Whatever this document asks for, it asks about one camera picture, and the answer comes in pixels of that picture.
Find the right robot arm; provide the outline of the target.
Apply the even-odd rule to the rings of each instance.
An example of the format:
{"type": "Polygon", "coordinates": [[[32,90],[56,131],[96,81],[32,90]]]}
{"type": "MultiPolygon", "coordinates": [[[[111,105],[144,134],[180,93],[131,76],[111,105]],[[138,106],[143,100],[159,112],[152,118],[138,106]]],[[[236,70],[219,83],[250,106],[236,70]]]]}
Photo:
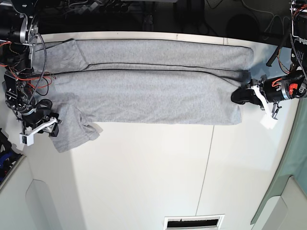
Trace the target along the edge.
{"type": "Polygon", "coordinates": [[[53,103],[41,95],[41,81],[49,86],[51,78],[45,74],[47,54],[43,54],[43,68],[33,69],[34,47],[42,36],[38,32],[38,20],[33,0],[2,0],[0,2],[0,65],[4,73],[6,104],[22,122],[22,142],[36,133],[49,133],[56,137],[61,121],[52,112],[53,103]]]}

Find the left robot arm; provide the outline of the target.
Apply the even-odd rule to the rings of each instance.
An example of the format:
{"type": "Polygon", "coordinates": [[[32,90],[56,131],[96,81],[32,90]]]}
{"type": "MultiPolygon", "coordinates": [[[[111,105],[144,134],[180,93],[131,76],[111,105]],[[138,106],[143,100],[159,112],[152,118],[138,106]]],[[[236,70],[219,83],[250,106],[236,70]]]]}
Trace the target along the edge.
{"type": "Polygon", "coordinates": [[[243,105],[251,103],[259,105],[266,114],[276,120],[280,110],[279,102],[307,97],[307,2],[292,0],[290,2],[290,21],[287,32],[280,44],[266,63],[271,67],[278,60],[283,76],[260,80],[251,79],[249,83],[234,91],[231,101],[243,105]],[[285,67],[281,60],[281,49],[286,41],[291,43],[291,65],[285,67]]]}

